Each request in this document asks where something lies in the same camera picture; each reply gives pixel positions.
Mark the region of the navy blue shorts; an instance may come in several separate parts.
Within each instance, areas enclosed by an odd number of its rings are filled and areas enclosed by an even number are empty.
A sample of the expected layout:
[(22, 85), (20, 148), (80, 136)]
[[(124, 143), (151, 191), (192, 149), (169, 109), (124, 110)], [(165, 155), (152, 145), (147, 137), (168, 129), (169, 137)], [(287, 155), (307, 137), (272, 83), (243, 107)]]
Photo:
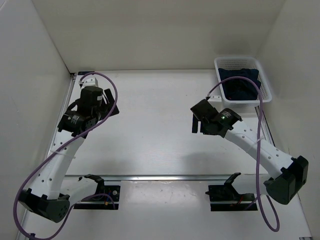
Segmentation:
[[(257, 69), (242, 68), (239, 70), (218, 69), (220, 79), (230, 77), (245, 77), (253, 81), (260, 89), (261, 82), (258, 80), (259, 71)], [(254, 101), (258, 98), (258, 91), (248, 81), (244, 79), (231, 79), (222, 84), (224, 95), (229, 101)]]

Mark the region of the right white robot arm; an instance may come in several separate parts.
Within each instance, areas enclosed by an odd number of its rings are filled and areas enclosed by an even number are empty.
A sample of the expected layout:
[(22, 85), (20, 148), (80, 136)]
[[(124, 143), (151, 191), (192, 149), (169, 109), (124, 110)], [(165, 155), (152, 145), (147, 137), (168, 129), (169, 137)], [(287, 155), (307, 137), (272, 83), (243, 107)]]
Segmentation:
[(236, 172), (212, 192), (218, 201), (236, 200), (245, 194), (262, 194), (287, 205), (307, 181), (309, 162), (262, 139), (230, 108), (217, 111), (206, 99), (191, 107), (192, 132), (220, 136), (254, 158), (267, 173)]

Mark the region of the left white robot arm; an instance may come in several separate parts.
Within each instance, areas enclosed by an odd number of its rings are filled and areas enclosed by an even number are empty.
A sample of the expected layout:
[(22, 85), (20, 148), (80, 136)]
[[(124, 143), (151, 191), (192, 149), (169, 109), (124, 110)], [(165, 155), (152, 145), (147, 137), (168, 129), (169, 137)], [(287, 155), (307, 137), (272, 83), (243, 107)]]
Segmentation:
[(58, 123), (51, 151), (53, 158), (39, 171), (28, 189), (21, 191), (19, 203), (36, 215), (59, 223), (73, 204), (85, 198), (103, 198), (104, 182), (98, 175), (87, 174), (66, 187), (62, 183), (76, 152), (88, 136), (86, 131), (119, 112), (109, 88), (82, 88), (80, 97), (67, 107)]

